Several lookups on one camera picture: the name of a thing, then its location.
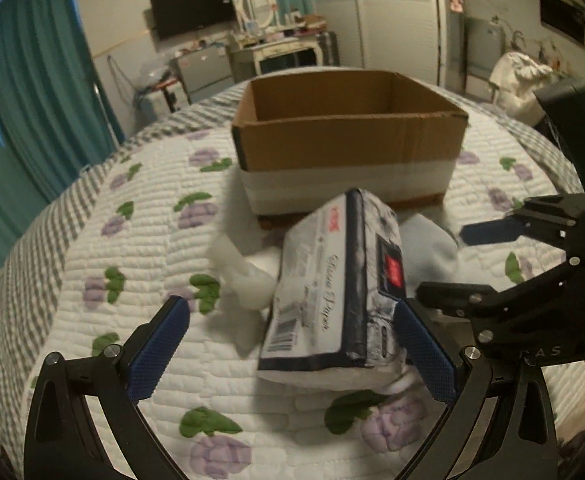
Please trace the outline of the white sliding wardrobe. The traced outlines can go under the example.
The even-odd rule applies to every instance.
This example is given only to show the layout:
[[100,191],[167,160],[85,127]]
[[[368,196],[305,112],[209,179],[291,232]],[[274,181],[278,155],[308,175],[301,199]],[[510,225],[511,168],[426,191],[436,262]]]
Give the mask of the white sliding wardrobe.
[[444,84],[443,0],[313,0],[335,34],[340,64]]

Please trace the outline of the white suitcase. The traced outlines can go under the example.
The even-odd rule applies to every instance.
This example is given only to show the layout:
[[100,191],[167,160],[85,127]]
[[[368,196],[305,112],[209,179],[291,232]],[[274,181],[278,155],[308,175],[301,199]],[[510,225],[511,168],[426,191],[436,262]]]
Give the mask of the white suitcase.
[[189,107],[181,81],[171,79],[148,89],[140,98],[140,111],[147,122],[166,118]]

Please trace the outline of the white dressing table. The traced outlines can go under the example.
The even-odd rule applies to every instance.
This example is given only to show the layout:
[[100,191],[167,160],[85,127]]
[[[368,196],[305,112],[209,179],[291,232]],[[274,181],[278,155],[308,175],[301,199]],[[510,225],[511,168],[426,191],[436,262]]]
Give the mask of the white dressing table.
[[230,46],[227,50],[230,65],[240,70],[240,66],[251,66],[252,73],[256,76],[263,74],[262,63],[272,58],[281,58],[288,54],[312,50],[315,54],[315,65],[324,65],[324,53],[316,36],[294,36],[283,40],[256,44],[252,47],[239,48]]

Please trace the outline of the white oval vanity mirror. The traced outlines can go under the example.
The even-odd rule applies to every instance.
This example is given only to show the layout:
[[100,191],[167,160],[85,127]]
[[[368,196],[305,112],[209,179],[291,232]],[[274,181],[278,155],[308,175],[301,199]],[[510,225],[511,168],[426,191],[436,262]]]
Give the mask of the white oval vanity mirror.
[[235,9],[248,36],[261,36],[278,24],[276,0],[236,0]]

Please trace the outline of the brown cardboard box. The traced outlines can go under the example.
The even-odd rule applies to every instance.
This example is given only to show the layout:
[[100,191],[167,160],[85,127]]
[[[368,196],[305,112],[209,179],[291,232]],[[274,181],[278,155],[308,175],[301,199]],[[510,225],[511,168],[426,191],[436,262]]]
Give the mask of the brown cardboard box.
[[232,123],[240,177],[262,219],[308,214],[351,188],[394,209],[441,203],[469,118],[385,70],[301,70],[248,81]]

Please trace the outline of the white stuffed laundry bag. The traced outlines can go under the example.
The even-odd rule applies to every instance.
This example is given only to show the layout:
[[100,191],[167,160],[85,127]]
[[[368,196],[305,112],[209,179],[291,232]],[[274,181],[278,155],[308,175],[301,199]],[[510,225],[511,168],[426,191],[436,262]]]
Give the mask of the white stuffed laundry bag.
[[558,82],[559,74],[521,52],[507,52],[495,64],[489,83],[492,104],[507,116],[534,127],[545,116],[535,91]]

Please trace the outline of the white floral quilt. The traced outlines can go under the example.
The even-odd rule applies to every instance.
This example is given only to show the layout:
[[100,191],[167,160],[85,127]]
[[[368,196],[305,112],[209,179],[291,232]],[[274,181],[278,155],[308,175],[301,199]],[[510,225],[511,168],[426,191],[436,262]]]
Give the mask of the white floral quilt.
[[552,479],[543,369],[585,360],[585,198],[483,107],[411,115],[440,224],[365,174],[262,248],[230,128],[136,155],[128,226],[82,236],[24,440],[29,479]]

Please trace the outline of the teal window curtain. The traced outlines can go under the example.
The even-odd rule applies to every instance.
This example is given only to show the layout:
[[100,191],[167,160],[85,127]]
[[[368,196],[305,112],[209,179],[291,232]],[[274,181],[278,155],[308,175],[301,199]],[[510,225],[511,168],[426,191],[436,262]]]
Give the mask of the teal window curtain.
[[0,267],[38,214],[123,139],[76,0],[0,0]]

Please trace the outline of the black wall television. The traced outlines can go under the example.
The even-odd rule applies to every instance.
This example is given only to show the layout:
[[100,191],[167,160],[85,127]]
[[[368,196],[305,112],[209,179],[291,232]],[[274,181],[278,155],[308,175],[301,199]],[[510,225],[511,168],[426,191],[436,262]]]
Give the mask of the black wall television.
[[236,18],[234,0],[150,0],[150,10],[160,40]]

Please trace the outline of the silver mini fridge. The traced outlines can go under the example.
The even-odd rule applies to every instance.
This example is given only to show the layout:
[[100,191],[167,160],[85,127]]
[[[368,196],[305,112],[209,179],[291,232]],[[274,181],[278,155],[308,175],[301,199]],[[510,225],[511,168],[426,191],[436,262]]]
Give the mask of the silver mini fridge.
[[223,47],[182,53],[173,58],[172,67],[192,104],[216,96],[235,84]]

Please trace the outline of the black range hood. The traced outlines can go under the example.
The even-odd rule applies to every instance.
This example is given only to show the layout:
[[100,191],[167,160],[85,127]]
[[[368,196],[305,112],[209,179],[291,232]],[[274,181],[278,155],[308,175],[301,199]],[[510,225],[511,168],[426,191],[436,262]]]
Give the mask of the black range hood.
[[585,7],[574,0],[539,0],[541,23],[585,46]]

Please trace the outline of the grey checked bed sheet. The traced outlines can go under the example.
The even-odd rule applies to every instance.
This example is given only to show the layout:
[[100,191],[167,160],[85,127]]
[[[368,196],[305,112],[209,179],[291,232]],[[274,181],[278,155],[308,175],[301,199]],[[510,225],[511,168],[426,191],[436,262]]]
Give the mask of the grey checked bed sheet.
[[[230,123],[242,84],[157,122],[87,170],[48,205],[0,267],[0,457],[23,473],[28,408],[44,356],[83,358],[120,341],[170,294],[210,275],[207,244],[224,230],[250,252],[275,243],[247,203]],[[392,479],[413,451],[378,453],[357,428],[332,434],[328,392],[261,382],[238,346],[230,295],[197,304],[181,348],[142,411],[188,469],[209,443],[248,445],[244,479]]]

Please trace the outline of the white knotted sock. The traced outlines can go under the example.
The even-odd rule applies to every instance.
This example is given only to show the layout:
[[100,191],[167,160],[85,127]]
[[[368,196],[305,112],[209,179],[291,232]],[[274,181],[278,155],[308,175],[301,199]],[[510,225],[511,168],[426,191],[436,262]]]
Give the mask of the white knotted sock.
[[249,353],[263,338],[265,312],[274,298],[282,250],[271,246],[244,256],[227,235],[221,234],[213,240],[208,257],[222,284],[236,297],[236,344]]

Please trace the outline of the floral tissue paper pack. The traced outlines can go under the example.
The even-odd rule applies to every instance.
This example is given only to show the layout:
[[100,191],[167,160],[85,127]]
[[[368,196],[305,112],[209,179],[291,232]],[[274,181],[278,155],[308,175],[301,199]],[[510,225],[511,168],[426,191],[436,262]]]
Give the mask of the floral tissue paper pack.
[[259,377],[331,391],[395,382],[406,361],[393,328],[406,297],[401,244],[394,211],[360,188],[289,229]]

